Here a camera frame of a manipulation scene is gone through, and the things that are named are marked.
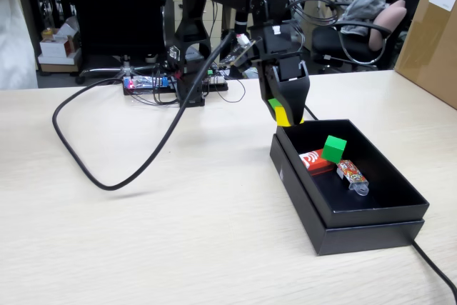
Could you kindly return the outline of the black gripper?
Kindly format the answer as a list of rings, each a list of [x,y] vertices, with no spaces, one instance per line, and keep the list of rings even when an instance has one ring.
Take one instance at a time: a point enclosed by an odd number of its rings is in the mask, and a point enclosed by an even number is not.
[[[293,49],[291,24],[257,24],[249,29],[255,41],[249,58],[258,72],[262,101],[273,119],[276,119],[276,112],[269,100],[275,98],[285,109],[290,125],[300,124],[310,79],[301,53]]]

